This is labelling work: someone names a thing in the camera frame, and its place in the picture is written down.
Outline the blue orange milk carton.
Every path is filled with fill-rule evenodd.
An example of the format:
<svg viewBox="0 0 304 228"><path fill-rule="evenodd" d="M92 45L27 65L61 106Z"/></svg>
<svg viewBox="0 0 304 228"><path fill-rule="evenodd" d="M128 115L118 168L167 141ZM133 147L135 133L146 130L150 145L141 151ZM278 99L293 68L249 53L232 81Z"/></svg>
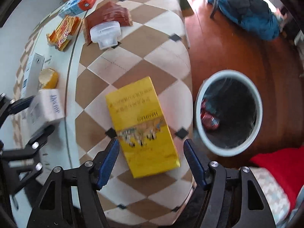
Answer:
<svg viewBox="0 0 304 228"><path fill-rule="evenodd" d="M91 9L96 0L69 0L59 10L58 16L64 18L66 15L76 16Z"/></svg>

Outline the blue clothes pile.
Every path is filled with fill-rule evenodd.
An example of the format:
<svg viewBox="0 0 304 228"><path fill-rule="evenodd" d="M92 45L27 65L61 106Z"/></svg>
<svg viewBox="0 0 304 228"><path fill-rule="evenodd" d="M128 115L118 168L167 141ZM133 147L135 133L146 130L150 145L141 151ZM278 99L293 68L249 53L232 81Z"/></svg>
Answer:
<svg viewBox="0 0 304 228"><path fill-rule="evenodd" d="M264 0L218 0L218 9L228 19L262 40L280 33L279 22Z"/></svg>

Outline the white barcode carton box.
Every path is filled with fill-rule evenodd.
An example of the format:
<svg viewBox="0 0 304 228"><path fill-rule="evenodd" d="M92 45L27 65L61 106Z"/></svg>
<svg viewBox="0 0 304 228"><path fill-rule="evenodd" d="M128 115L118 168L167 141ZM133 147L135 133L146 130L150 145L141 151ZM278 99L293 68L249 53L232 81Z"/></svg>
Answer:
<svg viewBox="0 0 304 228"><path fill-rule="evenodd" d="M27 125L30 135L58 123L64 117L59 90L39 90L27 110Z"/></svg>

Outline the white round trash bin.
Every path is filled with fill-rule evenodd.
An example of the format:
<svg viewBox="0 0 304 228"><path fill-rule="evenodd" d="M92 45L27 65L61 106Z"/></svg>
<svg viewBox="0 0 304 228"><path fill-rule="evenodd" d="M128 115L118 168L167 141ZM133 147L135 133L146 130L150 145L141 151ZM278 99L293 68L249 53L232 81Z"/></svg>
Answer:
<svg viewBox="0 0 304 228"><path fill-rule="evenodd" d="M207 111L219 119L219 127L206 130L200 119L205 99ZM202 143L214 154L233 157L248 149L257 137L263 119L260 93L243 73L221 70L200 86L195 102L195 124Z"/></svg>

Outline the yellow fruit peel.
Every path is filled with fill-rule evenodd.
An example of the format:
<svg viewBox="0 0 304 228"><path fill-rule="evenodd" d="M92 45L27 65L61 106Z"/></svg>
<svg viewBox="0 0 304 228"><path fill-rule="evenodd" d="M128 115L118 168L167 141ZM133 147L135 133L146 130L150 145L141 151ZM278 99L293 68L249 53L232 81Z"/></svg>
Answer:
<svg viewBox="0 0 304 228"><path fill-rule="evenodd" d="M39 88L40 89L55 89L58 83L59 74L51 69L43 69L39 74Z"/></svg>

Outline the blue white long box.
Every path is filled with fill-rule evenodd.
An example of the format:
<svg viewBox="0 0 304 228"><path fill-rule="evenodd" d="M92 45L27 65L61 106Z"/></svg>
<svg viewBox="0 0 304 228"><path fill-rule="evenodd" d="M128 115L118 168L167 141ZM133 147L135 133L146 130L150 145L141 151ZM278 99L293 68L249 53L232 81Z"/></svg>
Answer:
<svg viewBox="0 0 304 228"><path fill-rule="evenodd" d="M34 53L27 62L24 81L21 89L21 98L35 96L39 89L39 74L42 71L44 56Z"/></svg>

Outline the orange red snack bag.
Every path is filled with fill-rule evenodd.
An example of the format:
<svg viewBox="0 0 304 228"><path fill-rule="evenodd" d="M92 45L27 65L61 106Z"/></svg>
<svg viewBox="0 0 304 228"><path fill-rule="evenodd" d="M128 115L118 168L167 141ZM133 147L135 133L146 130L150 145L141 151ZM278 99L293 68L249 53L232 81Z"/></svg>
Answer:
<svg viewBox="0 0 304 228"><path fill-rule="evenodd" d="M81 24L81 18L66 15L58 27L46 35L48 45L54 46L58 51L64 51Z"/></svg>

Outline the checkered pink pillow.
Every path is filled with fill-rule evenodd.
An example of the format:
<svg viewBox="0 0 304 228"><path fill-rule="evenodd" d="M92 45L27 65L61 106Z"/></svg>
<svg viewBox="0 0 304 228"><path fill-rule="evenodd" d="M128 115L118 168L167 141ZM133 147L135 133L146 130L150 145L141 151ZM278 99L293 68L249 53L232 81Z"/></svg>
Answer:
<svg viewBox="0 0 304 228"><path fill-rule="evenodd" d="M273 175L265 168L250 167L271 209L276 226L282 227L291 203Z"/></svg>

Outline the checkered brown white tablecloth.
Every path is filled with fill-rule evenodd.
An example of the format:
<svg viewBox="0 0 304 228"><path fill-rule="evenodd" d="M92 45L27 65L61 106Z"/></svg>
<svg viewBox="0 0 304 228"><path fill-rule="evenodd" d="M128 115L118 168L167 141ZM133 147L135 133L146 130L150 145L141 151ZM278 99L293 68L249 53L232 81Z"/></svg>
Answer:
<svg viewBox="0 0 304 228"><path fill-rule="evenodd" d="M149 77L179 154L180 166L144 178L134 178L122 153L110 179L98 192L106 217L120 225L174 224L194 191L194 180L183 155L183 140L192 132L193 97L187 33L178 0L97 0L80 17L88 17L108 2L129 10L133 25L122 28L118 45L101 50L87 44L78 30L65 51L47 42L61 22L49 14L34 29L20 59L14 97L20 98L29 79L26 65L32 54L59 73L66 119L41 149L44 183L56 166L74 168L105 149L114 135L106 96Z"/></svg>

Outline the red blanket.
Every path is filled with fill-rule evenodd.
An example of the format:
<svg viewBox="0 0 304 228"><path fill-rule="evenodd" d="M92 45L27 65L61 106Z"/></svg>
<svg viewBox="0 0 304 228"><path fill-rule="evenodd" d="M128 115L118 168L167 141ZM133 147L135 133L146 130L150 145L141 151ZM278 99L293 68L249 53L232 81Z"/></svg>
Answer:
<svg viewBox="0 0 304 228"><path fill-rule="evenodd" d="M297 196L304 185L304 148L284 148L272 153L257 154L250 159L255 166L267 169L282 187L291 204L296 205Z"/></svg>

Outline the dark red snack wrapper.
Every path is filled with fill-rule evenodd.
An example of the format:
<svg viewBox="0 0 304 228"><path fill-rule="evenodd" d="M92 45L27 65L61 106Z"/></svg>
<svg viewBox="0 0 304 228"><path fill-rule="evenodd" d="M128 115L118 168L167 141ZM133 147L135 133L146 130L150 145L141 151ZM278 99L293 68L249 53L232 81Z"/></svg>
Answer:
<svg viewBox="0 0 304 228"><path fill-rule="evenodd" d="M133 26L133 21L129 10L114 2L108 2L83 20L83 35L85 42L89 45L92 40L90 36L90 29L94 26L105 22L119 22L120 26Z"/></svg>

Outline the white plastic cup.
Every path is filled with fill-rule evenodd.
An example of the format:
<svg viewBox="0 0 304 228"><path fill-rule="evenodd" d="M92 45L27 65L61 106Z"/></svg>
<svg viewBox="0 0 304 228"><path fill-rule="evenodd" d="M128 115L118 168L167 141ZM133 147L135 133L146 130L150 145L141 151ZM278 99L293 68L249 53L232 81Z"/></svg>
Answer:
<svg viewBox="0 0 304 228"><path fill-rule="evenodd" d="M117 21L104 22L90 29L91 41L97 43L100 50L118 45L121 26Z"/></svg>

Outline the yellow cigarette box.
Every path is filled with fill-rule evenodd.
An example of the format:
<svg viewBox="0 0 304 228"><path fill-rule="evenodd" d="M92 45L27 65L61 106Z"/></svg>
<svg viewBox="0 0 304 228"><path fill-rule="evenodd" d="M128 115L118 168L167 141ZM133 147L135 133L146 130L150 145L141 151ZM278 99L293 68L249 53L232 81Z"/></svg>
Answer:
<svg viewBox="0 0 304 228"><path fill-rule="evenodd" d="M107 94L106 103L134 178L180 167L179 155L150 77Z"/></svg>

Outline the crushed red soda can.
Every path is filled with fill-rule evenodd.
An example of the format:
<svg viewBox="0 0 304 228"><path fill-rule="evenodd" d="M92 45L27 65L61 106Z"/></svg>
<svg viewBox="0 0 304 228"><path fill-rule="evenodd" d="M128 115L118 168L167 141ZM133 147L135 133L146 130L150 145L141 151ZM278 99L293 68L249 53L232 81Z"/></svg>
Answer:
<svg viewBox="0 0 304 228"><path fill-rule="evenodd" d="M200 119L206 130L214 131L219 127L219 119L207 111L207 101L205 99L200 106Z"/></svg>

